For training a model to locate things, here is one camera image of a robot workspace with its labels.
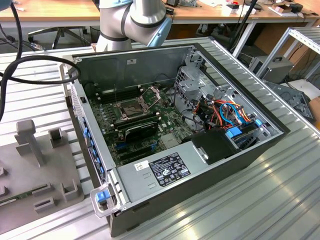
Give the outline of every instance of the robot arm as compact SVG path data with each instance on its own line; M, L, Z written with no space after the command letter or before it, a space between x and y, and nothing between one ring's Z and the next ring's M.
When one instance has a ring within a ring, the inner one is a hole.
M10 7L12 0L0 0L0 12Z
M160 46L172 25L161 0L100 0L99 8L97 52L130 49L131 39Z

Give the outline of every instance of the aluminum extrusion table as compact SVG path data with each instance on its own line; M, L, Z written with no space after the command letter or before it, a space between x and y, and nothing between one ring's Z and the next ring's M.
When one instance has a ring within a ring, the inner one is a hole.
M284 57L287 58L289 56L298 42L306 45L317 54L320 54L320 27L288 27L288 29L284 32L278 43L275 45L269 56L262 64L259 71L256 73L257 77L260 78L263 75L271 60L274 59L274 56L277 54L283 44L286 43L290 36L294 37L295 41L285 52ZM320 61L308 72L305 78L308 79L319 67Z
M253 93L291 132L248 168L144 222L116 240L144 239L320 239L320 133L220 44L209 38L166 41L165 45L200 43ZM133 44L134 48L142 47ZM92 52L90 47L50 50L62 56ZM0 71L15 58L2 54ZM211 76L222 84L213 69ZM57 65L24 63L16 76L58 79ZM93 188L67 111L63 88L9 82L0 123L0 144L15 141L17 120L32 118L37 135L61 127L68 133L86 195ZM1 239L111 239L105 218L95 216L89 198L0 236Z

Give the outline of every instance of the power supply unit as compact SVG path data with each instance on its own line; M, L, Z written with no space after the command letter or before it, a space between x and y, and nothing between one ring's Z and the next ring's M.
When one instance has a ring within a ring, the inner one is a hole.
M254 57L249 64L249 70L254 74L257 74L267 57L268 56ZM280 84L281 82L283 82L285 76L290 72L293 66L294 64L284 56L277 55L270 62L269 66L264 70L261 79L275 84Z

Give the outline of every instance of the office chair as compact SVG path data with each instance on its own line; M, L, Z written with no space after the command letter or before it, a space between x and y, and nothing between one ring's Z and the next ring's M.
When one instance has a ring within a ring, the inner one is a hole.
M57 48L58 41L59 41L60 37L64 37L65 34L68 34L68 35L80 40L82 43L85 43L87 45L91 44L89 41L87 41L83 37L75 34L73 31L70 31L70 29L82 29L83 34L87 34L88 33L85 26L50 27L50 28L45 28L45 29L41 29L41 30L38 30L38 31L33 31L33 32L28 33L28 41L30 43L34 43L35 42L34 36L39 35L39 34L52 33L52 32L56 31L56 36L55 36L54 42L52 44L52 49L56 49Z

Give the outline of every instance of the blue cable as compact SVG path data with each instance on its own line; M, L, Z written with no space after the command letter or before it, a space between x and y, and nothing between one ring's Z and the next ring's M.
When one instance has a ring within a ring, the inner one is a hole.
M226 102L226 103L223 103L223 104L220 106L220 115L221 115L221 117L223 118L223 120L225 120L226 122L230 123L230 124L234 127L234 124L233 124L232 122L230 122L229 120L227 120L227 119L224 117L224 115L223 115L223 113L222 113L222 106L223 106L223 105L228 105L228 106L230 106L230 107L234 110L236 116L240 119L241 123L242 123L242 124L245 124L245 123L246 123L246 121L244 120L244 118L238 113L238 110L236 109L236 107L235 107L234 105L230 104L230 103L227 103L227 102Z
M223 106L223 104L220 106L220 115L221 115L222 119L225 120L226 122L230 123L232 125L232 127L234 127L235 125L232 123L232 121L229 121L228 119L225 118L224 113L222 112L222 106Z

